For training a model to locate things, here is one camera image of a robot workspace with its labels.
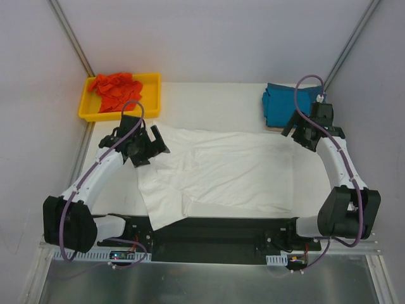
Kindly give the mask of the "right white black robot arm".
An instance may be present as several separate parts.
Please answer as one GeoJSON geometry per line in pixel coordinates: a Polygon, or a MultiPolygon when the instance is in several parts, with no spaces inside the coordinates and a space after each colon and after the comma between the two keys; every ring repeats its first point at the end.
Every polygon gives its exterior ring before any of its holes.
{"type": "Polygon", "coordinates": [[[285,244],[299,250],[308,238],[330,238],[352,248],[367,239],[381,195],[370,189],[357,173],[344,131],[333,126],[333,106],[313,103],[309,115],[295,110],[282,135],[291,136],[294,142],[321,158],[331,188],[317,215],[296,218],[295,228],[285,233],[285,244]]]}

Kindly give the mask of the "white t shirt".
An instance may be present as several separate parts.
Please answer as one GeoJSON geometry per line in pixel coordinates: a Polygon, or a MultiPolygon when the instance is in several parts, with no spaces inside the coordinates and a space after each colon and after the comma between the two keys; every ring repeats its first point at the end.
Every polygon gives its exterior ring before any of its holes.
{"type": "Polygon", "coordinates": [[[271,133],[155,126],[170,152],[137,170],[153,230],[186,218],[193,204],[271,213],[292,210],[292,141],[271,133]]]}

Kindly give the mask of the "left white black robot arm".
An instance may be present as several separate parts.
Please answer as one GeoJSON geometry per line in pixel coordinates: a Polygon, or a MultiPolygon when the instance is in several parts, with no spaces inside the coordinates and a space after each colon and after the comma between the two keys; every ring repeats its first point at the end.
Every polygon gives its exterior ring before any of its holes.
{"type": "Polygon", "coordinates": [[[95,202],[107,181],[127,161],[137,168],[169,151],[156,125],[146,127],[141,117],[122,116],[119,126],[99,142],[87,171],[62,194],[48,196],[43,203],[45,242],[80,253],[110,238],[119,246],[128,246],[134,238],[127,227],[129,217],[117,213],[94,216],[95,202]]]}

